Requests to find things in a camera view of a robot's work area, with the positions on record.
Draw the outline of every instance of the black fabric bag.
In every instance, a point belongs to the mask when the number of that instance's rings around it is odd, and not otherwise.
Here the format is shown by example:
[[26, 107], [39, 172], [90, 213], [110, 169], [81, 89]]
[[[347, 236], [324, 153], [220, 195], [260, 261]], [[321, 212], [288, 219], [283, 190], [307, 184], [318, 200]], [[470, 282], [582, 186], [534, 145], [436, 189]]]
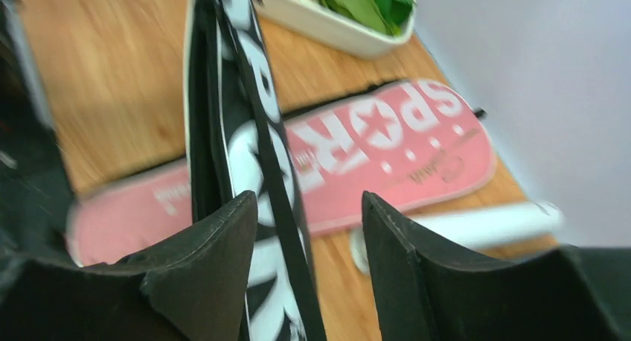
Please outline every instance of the black fabric bag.
[[326, 340], [298, 184], [250, 0], [191, 0], [185, 72], [193, 219], [257, 192], [240, 340]]

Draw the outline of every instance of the white wall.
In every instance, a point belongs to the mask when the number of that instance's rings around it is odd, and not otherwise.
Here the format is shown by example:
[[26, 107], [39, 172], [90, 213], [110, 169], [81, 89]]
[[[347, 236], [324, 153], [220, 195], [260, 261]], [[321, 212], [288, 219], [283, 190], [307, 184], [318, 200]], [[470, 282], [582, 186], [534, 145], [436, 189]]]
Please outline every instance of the white wall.
[[577, 245], [631, 245], [631, 0], [417, 0], [417, 32], [484, 107], [530, 198]]

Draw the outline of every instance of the white tube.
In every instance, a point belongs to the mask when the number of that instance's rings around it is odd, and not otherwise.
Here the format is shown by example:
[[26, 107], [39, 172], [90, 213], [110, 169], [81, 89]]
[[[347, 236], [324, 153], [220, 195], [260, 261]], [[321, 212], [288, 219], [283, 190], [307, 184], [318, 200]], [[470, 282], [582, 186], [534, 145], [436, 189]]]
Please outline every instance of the white tube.
[[[551, 233], [563, 224], [563, 213], [550, 202], [525, 202], [410, 219], [454, 243], [485, 249]], [[367, 274], [361, 229], [351, 232], [350, 251], [357, 268]]]

